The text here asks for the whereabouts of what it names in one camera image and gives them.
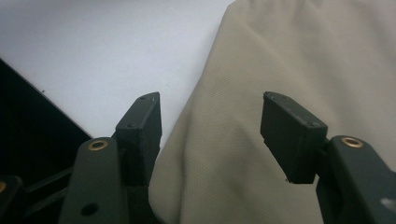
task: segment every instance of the beige cloth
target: beige cloth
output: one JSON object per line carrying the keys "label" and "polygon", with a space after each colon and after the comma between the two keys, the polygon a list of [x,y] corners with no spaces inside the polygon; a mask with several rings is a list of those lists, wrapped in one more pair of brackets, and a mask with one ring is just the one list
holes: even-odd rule
{"label": "beige cloth", "polygon": [[396,2],[239,0],[157,160],[165,223],[321,223],[316,185],[292,185],[260,135],[262,94],[286,94],[369,142],[396,170]]}

